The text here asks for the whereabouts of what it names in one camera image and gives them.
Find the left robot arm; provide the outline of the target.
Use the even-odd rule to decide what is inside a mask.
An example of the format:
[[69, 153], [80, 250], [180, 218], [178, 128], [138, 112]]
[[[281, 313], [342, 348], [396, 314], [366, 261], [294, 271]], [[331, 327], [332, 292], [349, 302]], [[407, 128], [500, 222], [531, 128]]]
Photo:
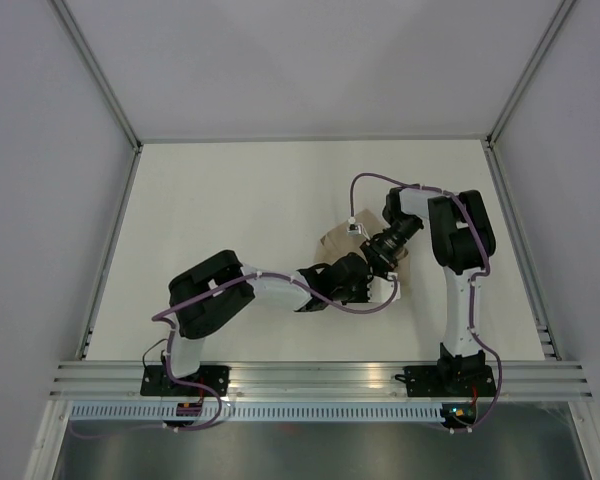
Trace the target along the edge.
[[168, 284], [169, 306], [183, 307], [168, 315], [176, 332], [165, 354], [164, 385], [178, 396], [192, 393], [199, 380], [205, 339], [248, 305], [313, 313], [331, 303], [367, 303], [371, 279], [370, 267], [356, 253], [334, 264], [318, 263], [284, 277], [241, 263], [232, 250], [209, 257]]

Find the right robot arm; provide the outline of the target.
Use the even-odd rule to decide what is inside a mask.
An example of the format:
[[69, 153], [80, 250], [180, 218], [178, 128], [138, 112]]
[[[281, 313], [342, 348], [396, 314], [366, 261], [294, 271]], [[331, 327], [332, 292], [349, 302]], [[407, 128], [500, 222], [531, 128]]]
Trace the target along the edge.
[[398, 251], [425, 224], [446, 284], [446, 327], [434, 365], [407, 365], [395, 379], [410, 398], [493, 397], [498, 392], [486, 356], [495, 351], [480, 339], [482, 279], [490, 274], [495, 235], [481, 194], [434, 188], [395, 187], [382, 216], [388, 227], [365, 241], [361, 250], [376, 277], [396, 271]]

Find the beige cloth napkin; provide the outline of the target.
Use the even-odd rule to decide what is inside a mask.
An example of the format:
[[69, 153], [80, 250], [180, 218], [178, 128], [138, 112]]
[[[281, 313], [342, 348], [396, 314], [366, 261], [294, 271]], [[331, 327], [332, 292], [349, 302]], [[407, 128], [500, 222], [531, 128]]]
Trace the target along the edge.
[[[329, 230], [319, 239], [314, 255], [315, 263], [327, 263], [331, 265], [336, 260], [349, 253], [356, 253], [361, 257], [364, 257], [360, 250], [360, 245], [365, 240], [370, 239], [373, 235], [381, 232], [387, 227], [386, 222], [380, 220], [369, 209], [358, 211], [355, 214], [355, 218], [364, 224], [368, 237], [349, 236], [347, 234], [347, 221], [345, 221]], [[400, 254], [398, 267], [394, 272], [398, 274], [402, 298], [402, 290], [407, 291], [410, 283], [410, 258], [407, 247], [405, 248], [405, 251]], [[370, 302], [354, 304], [380, 305]]]

